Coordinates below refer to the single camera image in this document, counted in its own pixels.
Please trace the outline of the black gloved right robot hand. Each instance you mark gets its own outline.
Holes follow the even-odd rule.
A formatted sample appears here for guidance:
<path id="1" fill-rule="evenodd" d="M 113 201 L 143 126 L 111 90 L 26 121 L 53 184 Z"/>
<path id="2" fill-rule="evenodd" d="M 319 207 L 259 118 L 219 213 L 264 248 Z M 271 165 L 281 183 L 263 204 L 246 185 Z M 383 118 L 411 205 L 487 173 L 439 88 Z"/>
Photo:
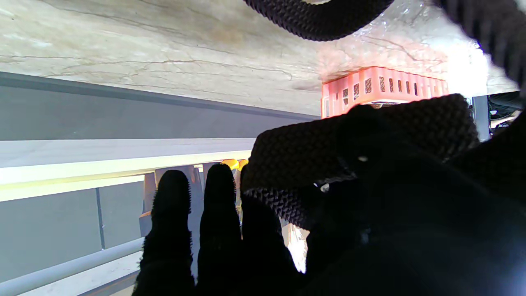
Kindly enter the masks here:
<path id="1" fill-rule="evenodd" d="M 191 272 L 189 183 L 167 171 L 152 208 L 134 296 L 519 296 L 525 293 L 525 167 L 472 177 L 401 137 L 370 106 L 344 117 L 342 161 L 295 267 L 278 216 L 242 195 L 227 165 L 208 173 L 198 279 Z"/>

